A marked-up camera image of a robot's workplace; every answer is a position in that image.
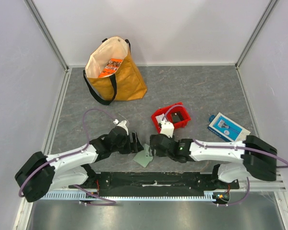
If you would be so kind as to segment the white credit card stack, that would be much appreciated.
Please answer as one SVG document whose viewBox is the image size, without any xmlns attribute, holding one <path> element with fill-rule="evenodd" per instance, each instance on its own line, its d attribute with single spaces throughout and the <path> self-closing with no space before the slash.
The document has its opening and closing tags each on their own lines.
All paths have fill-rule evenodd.
<svg viewBox="0 0 288 230">
<path fill-rule="evenodd" d="M 164 114 L 157 115 L 156 116 L 157 123 L 160 124 L 163 118 L 164 118 Z"/>
</svg>

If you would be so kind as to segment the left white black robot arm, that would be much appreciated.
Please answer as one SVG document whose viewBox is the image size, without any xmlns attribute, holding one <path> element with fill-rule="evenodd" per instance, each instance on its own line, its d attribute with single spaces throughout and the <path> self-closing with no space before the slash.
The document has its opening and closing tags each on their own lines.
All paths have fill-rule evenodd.
<svg viewBox="0 0 288 230">
<path fill-rule="evenodd" d="M 74 150 L 52 155 L 35 152 L 15 175 L 19 196 L 25 197 L 27 202 L 35 202 L 62 187 L 91 188 L 96 184 L 92 163 L 107 159 L 114 152 L 131 154 L 142 150 L 136 132 L 129 133 L 126 128 L 116 126 L 108 134 Z"/>
</svg>

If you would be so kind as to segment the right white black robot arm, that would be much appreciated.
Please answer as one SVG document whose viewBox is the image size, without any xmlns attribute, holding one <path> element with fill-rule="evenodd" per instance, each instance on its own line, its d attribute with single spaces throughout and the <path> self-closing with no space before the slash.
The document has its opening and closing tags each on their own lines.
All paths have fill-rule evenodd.
<svg viewBox="0 0 288 230">
<path fill-rule="evenodd" d="M 244 141 L 204 142 L 190 138 L 175 141 L 157 134 L 150 136 L 149 146 L 154 156 L 169 157 L 179 163 L 220 161 L 221 165 L 210 176 L 211 185 L 217 189 L 249 176 L 268 182 L 276 180 L 276 148 L 253 135 Z"/>
</svg>

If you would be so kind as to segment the red plastic bin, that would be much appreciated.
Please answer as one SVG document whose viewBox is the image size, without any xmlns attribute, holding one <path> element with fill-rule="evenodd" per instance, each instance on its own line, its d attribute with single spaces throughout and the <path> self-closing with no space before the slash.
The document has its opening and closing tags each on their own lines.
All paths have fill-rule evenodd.
<svg viewBox="0 0 288 230">
<path fill-rule="evenodd" d="M 161 131 L 161 121 L 169 121 L 174 129 L 184 128 L 191 121 L 191 117 L 182 102 L 156 110 L 151 115 L 152 122 L 158 133 Z"/>
</svg>

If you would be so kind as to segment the mustard yellow tote bag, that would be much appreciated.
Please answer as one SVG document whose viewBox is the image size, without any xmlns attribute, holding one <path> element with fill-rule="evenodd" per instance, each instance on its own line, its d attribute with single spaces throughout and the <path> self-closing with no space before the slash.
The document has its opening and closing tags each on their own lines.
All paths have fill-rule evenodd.
<svg viewBox="0 0 288 230">
<path fill-rule="evenodd" d="M 123 60 L 116 73 L 98 78 L 112 58 Z M 119 36 L 102 41 L 91 54 L 83 70 L 83 78 L 92 97 L 102 105 L 110 105 L 113 101 L 139 100 L 147 92 L 146 83 L 132 59 L 129 40 Z"/>
</svg>

